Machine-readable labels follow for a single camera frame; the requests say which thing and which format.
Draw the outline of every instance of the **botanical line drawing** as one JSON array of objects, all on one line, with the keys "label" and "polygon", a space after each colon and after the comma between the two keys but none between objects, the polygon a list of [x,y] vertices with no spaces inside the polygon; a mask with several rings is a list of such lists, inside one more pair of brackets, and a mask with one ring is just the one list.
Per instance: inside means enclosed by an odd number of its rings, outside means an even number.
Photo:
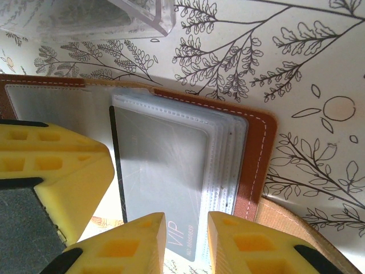
[{"label": "botanical line drawing", "polygon": [[330,217],[318,208],[314,208],[314,210],[307,208],[308,214],[303,219],[316,230],[329,226],[336,228],[337,231],[341,231],[345,227],[350,227],[358,229],[360,237],[364,236],[365,221],[361,220],[358,211],[348,204],[342,204],[342,206],[343,211],[340,214],[332,214]]},{"label": "botanical line drawing", "polygon": [[21,47],[23,42],[28,42],[27,38],[19,37],[19,36],[13,34],[13,33],[6,33],[6,36],[9,37],[9,38],[13,38],[15,44],[17,44],[18,47]]},{"label": "botanical line drawing", "polygon": [[354,144],[359,143],[359,139],[356,135],[350,135],[350,141],[353,142]]},{"label": "botanical line drawing", "polygon": [[[164,263],[164,268],[165,268],[164,273],[167,273],[166,271],[169,271],[169,273],[171,274],[178,274],[181,272],[178,264],[174,260],[168,260],[166,263]],[[184,274],[208,274],[208,271],[203,269],[193,268],[192,266],[189,265],[189,272],[188,273],[184,272]]]},{"label": "botanical line drawing", "polygon": [[8,56],[6,56],[6,54],[5,54],[5,51],[4,50],[2,50],[2,54],[3,54],[3,57],[0,57],[0,59],[1,60],[3,60],[6,64],[7,64],[7,67],[12,71],[12,72],[14,72],[15,73],[15,70],[14,70],[14,62],[13,62],[13,60],[10,58],[10,57],[8,57]]},{"label": "botanical line drawing", "polygon": [[[365,188],[365,176],[361,175],[356,161],[347,164],[345,178],[336,178],[332,173],[331,159],[335,158],[337,145],[327,143],[322,145],[317,138],[313,144],[297,136],[280,134],[280,146],[276,149],[282,156],[273,158],[266,177],[264,194],[281,195],[285,200],[290,196],[304,196],[307,198],[326,195],[328,200],[340,200],[344,209],[341,214],[333,214],[328,218],[323,211],[309,210],[306,220],[314,228],[320,229],[326,225],[335,226],[338,230],[343,225],[359,229],[359,236],[365,234],[365,221],[360,217],[365,214],[365,204],[360,201],[359,194]],[[281,176],[275,167],[293,165],[298,172],[306,174],[309,179],[300,182],[296,179]]]},{"label": "botanical line drawing", "polygon": [[[181,37],[180,46],[176,49],[172,62],[181,66],[181,73],[175,75],[176,80],[182,85],[189,83],[191,86],[185,92],[200,95],[204,90],[212,88],[213,92],[205,96],[219,100],[232,97],[240,102],[241,98],[248,97],[250,88],[258,84],[260,87],[264,85],[269,87],[269,91],[264,92],[264,102],[275,99],[277,95],[282,97],[292,89],[293,81],[301,80],[302,66],[354,27],[365,22],[365,18],[356,15],[356,9],[361,2],[357,0],[330,0],[328,9],[264,0],[251,1],[280,5],[283,9],[260,21],[241,22],[220,19],[217,15],[217,4],[210,4],[207,0],[177,1],[175,10],[180,12],[183,18],[181,26],[189,36],[187,39]],[[260,49],[262,42],[257,37],[256,30],[273,18],[289,13],[292,9],[320,11],[337,17],[352,18],[354,22],[341,33],[336,33],[318,19],[312,24],[299,22],[295,28],[281,27],[281,35],[273,36],[273,45],[281,49],[288,60],[281,61],[271,70],[257,76],[259,60],[265,53]],[[246,25],[250,26],[250,29],[224,45],[213,50],[206,50],[200,38],[195,35],[212,33],[214,26],[218,23]],[[300,56],[302,61],[291,61],[290,58],[294,55]]]},{"label": "botanical line drawing", "polygon": [[[34,60],[36,73],[46,73],[46,76],[96,78],[105,80],[121,80],[135,76],[155,84],[149,75],[149,68],[158,63],[157,57],[146,54],[129,40],[108,40],[103,44],[94,45],[91,42],[70,42],[61,46],[69,51],[70,60],[57,58],[57,52],[50,46],[39,48],[39,57]],[[103,61],[103,54],[114,57],[115,66],[109,66]],[[89,74],[80,74],[80,66],[93,66],[96,70]]]},{"label": "botanical line drawing", "polygon": [[[321,97],[321,90],[315,84],[311,87],[312,93],[318,99]],[[334,133],[333,126],[330,121],[344,122],[355,115],[355,102],[347,96],[334,96],[325,101],[323,107],[310,107],[300,110],[293,114],[292,118],[303,118],[321,112],[324,117],[321,117],[322,126],[330,133]]]}]

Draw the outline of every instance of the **yellow foam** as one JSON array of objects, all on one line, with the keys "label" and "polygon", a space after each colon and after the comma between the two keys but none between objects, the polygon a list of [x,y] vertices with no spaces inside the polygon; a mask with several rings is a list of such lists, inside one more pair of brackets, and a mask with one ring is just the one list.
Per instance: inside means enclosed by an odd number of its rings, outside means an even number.
[{"label": "yellow foam", "polygon": [[306,241],[226,213],[208,213],[208,242],[213,274],[318,274],[294,249]]},{"label": "yellow foam", "polygon": [[164,213],[153,213],[69,246],[83,253],[66,274],[155,274],[163,272]]},{"label": "yellow foam", "polygon": [[0,124],[0,179],[43,179],[34,187],[66,245],[78,241],[114,176],[108,148],[50,124]]}]

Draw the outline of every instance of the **leather edge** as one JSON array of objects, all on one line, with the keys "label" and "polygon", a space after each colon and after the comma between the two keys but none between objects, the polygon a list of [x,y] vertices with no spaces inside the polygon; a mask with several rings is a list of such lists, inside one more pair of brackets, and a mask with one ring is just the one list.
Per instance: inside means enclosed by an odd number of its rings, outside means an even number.
[{"label": "leather edge", "polygon": [[361,274],[356,266],[325,239],[322,234],[298,215],[273,201],[261,198],[257,208],[255,222],[307,241],[343,273]]}]

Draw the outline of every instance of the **card holder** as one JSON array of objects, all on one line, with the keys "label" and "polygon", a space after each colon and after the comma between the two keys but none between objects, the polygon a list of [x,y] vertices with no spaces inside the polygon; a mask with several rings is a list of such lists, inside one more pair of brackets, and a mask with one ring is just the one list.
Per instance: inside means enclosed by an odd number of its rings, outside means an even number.
[{"label": "card holder", "polygon": [[[243,105],[183,94],[164,88],[152,87],[147,84],[135,82],[2,74],[0,75],[1,117],[4,119],[21,119],[22,117],[18,115],[14,104],[21,103],[21,101],[23,101],[26,96],[19,97],[17,102],[12,102],[11,98],[8,96],[8,93],[11,90],[14,90],[14,92],[33,92],[35,90],[34,87],[41,87],[43,90],[54,91],[55,93],[64,93],[62,98],[64,100],[68,99],[70,102],[74,101],[71,98],[72,90],[74,89],[83,89],[86,87],[147,88],[151,93],[154,93],[157,96],[162,96],[171,100],[178,100],[189,104],[196,104],[208,109],[211,108],[245,118],[249,124],[249,131],[246,137],[246,148],[240,174],[240,185],[237,191],[233,213],[236,216],[248,220],[254,220],[257,204],[262,193],[263,183],[265,181],[275,135],[277,132],[277,121],[273,114],[267,111],[245,107]],[[100,133],[98,132],[95,133],[95,136],[96,137],[94,139],[100,139],[102,142],[104,142],[106,139],[103,136],[100,136]]]},{"label": "card holder", "polygon": [[[235,160],[241,162],[244,147],[244,141],[235,143],[235,139],[240,140],[236,134],[245,135],[246,121],[129,91],[114,90],[122,95],[113,96],[111,111],[127,219],[165,212],[168,223],[176,227],[168,233],[167,247],[188,260],[209,262],[206,216],[209,211],[232,213],[238,183],[237,177],[230,178],[233,154],[238,151]],[[240,132],[235,131],[236,125],[241,126]],[[240,167],[235,167],[237,174]],[[183,236],[188,234],[190,241]]]}]

